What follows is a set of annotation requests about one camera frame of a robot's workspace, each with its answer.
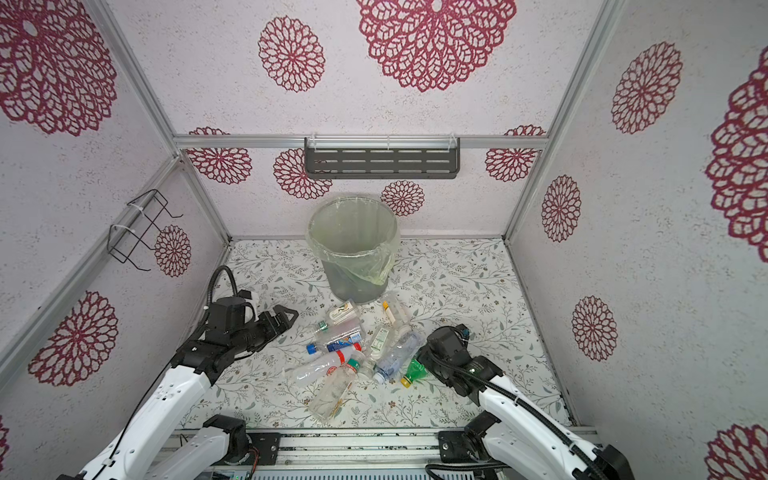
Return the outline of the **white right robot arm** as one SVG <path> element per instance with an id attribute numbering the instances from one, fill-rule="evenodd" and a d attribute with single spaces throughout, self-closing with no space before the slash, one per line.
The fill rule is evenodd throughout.
<path id="1" fill-rule="evenodd" d="M 433 331 L 416 360 L 443 385 L 471 400 L 480 413 L 461 431 L 438 434 L 438 471 L 469 471 L 495 479 L 510 469 L 525 479 L 632 479 L 628 459 L 611 445 L 598 446 L 555 421 L 531 402 L 494 362 L 468 351 L 465 325 Z"/>

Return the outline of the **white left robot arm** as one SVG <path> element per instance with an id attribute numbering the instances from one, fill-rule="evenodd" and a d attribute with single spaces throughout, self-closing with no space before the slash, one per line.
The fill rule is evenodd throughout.
<path id="1" fill-rule="evenodd" d="M 203 339 L 194 334 L 170 360 L 155 391 L 131 415 L 123 431 L 86 464 L 77 479 L 186 479 L 219 462 L 239 461 L 248 453 L 245 423 L 216 415 L 171 457 L 151 464 L 185 413 L 234 362 L 261 351 L 288 331 L 299 313 L 282 305 L 255 314 L 244 293 L 213 302 Z"/>

